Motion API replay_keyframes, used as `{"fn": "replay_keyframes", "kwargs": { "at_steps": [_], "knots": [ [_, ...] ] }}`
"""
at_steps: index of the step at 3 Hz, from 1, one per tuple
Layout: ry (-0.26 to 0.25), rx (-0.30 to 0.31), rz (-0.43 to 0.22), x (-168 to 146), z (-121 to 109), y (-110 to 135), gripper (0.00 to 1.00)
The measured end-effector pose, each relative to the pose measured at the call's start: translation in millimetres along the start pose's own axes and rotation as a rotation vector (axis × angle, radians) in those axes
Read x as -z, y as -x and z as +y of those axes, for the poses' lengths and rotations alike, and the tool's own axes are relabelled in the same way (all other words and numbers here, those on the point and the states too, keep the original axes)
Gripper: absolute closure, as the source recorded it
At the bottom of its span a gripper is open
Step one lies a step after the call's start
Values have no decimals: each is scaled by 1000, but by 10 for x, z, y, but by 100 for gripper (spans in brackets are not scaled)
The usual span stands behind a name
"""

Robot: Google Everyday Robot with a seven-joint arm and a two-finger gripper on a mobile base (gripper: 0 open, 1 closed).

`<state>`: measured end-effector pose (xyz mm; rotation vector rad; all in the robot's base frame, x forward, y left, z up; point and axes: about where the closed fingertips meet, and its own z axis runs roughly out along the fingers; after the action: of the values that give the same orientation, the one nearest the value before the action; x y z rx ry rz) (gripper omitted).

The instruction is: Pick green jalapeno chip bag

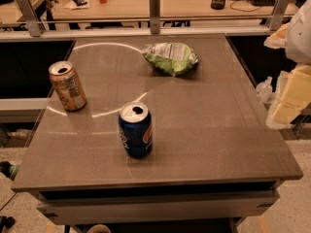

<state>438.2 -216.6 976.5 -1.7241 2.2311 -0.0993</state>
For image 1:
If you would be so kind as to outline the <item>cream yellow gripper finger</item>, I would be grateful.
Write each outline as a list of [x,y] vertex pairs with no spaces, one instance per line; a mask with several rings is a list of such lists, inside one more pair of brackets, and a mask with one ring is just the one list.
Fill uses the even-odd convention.
[[311,103],[311,66],[297,64],[290,73],[282,71],[275,98],[266,118],[270,129],[287,127]]

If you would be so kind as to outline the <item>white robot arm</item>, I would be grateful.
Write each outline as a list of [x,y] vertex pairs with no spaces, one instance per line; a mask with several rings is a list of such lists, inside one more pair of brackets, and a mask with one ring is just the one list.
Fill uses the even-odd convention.
[[279,76],[266,118],[270,129],[283,129],[311,103],[311,0],[300,7],[289,23],[269,36],[264,45],[284,49],[286,57],[296,63],[289,74]]

